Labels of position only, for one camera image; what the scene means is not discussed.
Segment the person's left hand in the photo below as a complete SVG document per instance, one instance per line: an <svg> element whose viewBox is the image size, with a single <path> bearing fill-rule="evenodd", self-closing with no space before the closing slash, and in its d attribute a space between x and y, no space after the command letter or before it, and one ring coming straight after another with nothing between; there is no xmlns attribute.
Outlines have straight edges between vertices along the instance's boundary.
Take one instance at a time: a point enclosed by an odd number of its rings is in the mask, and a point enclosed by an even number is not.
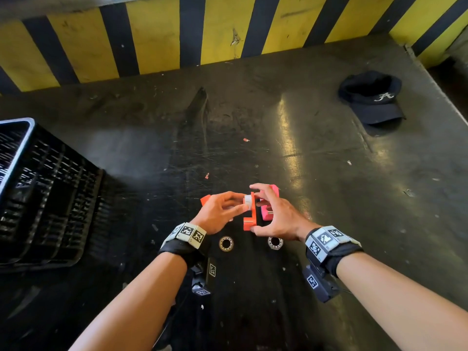
<svg viewBox="0 0 468 351"><path fill-rule="evenodd" d="M190 224L201 227L208 235L220 232L225 226L222 226L223 209L244 205L244 195L232 191L211 195L195 218L190 221Z"/></svg>

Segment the person's right hand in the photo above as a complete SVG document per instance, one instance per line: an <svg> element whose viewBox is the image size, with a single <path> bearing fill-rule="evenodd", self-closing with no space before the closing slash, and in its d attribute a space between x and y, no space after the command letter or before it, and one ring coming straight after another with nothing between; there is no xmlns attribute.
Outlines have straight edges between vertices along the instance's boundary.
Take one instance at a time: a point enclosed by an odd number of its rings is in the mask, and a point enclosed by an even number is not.
<svg viewBox="0 0 468 351"><path fill-rule="evenodd" d="M249 187L258 190L255 196L263 199L259 205L271 204L274 217L270 224L274 237L305 242L311 230L321 227L299 212L288 200L277 197L268 184L254 183Z"/></svg>

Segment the orange plastic bracket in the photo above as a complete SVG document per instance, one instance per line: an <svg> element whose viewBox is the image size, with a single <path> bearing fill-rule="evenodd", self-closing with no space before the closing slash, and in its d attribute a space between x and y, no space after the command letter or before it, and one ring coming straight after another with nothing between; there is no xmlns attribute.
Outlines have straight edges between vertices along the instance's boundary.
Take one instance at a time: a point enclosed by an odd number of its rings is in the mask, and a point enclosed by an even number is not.
<svg viewBox="0 0 468 351"><path fill-rule="evenodd" d="M245 212L243 213L244 214L244 217L243 217L243 230L245 231L249 231L250 228L254 225L256 225L257 223L257 218L256 218L256 207L255 207L255 195L253 192L251 192L250 194L252 194L252 198L254 199L253 201L253 206L252 206L252 210L251 211L248 211L248 212ZM207 202L207 200L210 198L211 195L206 195L204 197L202 197L200 199L200 202L202 204L202 206L205 205L205 203Z"/></svg>

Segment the pink plastic bracket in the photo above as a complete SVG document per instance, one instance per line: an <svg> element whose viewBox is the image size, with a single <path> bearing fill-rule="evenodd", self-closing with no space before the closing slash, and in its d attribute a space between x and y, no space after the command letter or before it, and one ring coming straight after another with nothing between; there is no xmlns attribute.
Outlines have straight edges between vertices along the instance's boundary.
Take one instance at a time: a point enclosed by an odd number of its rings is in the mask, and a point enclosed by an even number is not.
<svg viewBox="0 0 468 351"><path fill-rule="evenodd" d="M275 193L275 195L279 197L279 188L274 184L270 185L270 187ZM264 222L272 221L274 217L274 213L273 213L273 209L270 203L268 203L267 205L260 206L260 212L261 212L261 217Z"/></svg>

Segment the person's left forearm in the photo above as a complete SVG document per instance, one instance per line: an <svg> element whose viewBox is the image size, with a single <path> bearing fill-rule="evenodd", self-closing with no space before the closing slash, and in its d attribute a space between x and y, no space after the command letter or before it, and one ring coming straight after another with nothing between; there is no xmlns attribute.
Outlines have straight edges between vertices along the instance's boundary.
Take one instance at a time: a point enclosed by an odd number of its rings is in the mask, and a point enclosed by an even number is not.
<svg viewBox="0 0 468 351"><path fill-rule="evenodd" d="M69 351L151 351L188 270L158 255L86 327Z"/></svg>

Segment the person's right forearm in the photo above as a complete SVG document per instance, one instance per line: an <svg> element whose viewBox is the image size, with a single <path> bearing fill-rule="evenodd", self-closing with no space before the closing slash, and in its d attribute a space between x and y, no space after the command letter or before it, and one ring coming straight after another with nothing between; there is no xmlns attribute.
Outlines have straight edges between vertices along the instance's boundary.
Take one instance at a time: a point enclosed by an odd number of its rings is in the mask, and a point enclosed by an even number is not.
<svg viewBox="0 0 468 351"><path fill-rule="evenodd" d="M468 351L468 312L453 302L363 252L336 273L402 351Z"/></svg>

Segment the left wristband with marker tags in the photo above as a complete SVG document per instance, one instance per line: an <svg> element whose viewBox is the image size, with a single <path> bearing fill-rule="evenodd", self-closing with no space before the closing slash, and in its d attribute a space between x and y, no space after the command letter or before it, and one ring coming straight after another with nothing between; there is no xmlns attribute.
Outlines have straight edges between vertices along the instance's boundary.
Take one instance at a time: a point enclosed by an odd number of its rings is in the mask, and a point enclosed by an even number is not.
<svg viewBox="0 0 468 351"><path fill-rule="evenodd" d="M177 225L164 240L158 255L171 253L184 259L188 269L194 269L208 258L211 239L201 227L182 223Z"/></svg>

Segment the wristband with marker tags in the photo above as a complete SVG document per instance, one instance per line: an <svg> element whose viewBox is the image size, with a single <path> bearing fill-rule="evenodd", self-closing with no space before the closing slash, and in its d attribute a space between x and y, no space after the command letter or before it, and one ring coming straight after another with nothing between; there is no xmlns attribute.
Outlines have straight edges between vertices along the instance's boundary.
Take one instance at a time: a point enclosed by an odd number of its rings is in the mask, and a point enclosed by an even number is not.
<svg viewBox="0 0 468 351"><path fill-rule="evenodd" d="M364 252L360 242L332 225L311 230L305 245L306 257L311 264L333 277L338 277L337 266L344 257Z"/></svg>
<svg viewBox="0 0 468 351"><path fill-rule="evenodd" d="M177 225L164 240L158 255L171 253L184 259L188 269L194 269L208 258L211 239L201 227L182 223Z"/></svg>

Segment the right wristband with marker tags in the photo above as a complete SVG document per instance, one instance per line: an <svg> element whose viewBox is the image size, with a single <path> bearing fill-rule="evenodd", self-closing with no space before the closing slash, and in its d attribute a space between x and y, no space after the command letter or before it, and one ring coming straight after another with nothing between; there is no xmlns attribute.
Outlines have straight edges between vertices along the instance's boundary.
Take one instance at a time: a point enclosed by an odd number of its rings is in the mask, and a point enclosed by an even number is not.
<svg viewBox="0 0 468 351"><path fill-rule="evenodd" d="M338 277L337 266L344 257L364 252L360 242L332 225L311 230L305 245L306 257L311 264L333 277Z"/></svg>

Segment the black baseball cap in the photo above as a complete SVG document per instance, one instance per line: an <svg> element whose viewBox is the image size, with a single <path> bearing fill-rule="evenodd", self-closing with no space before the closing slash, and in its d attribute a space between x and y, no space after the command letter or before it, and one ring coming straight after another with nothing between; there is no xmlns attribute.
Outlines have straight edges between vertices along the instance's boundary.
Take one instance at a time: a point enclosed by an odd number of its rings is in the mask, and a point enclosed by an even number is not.
<svg viewBox="0 0 468 351"><path fill-rule="evenodd" d="M405 118L397 101L401 88L398 77L368 70L345 78L337 94L362 124L375 126Z"/></svg>

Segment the black plastic crate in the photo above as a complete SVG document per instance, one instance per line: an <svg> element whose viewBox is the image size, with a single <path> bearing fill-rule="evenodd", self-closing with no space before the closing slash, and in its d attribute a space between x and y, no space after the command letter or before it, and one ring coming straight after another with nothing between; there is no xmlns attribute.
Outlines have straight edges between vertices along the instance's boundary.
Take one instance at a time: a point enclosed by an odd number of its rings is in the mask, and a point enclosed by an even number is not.
<svg viewBox="0 0 468 351"><path fill-rule="evenodd" d="M0 274L75 265L103 176L33 118L0 121Z"/></svg>

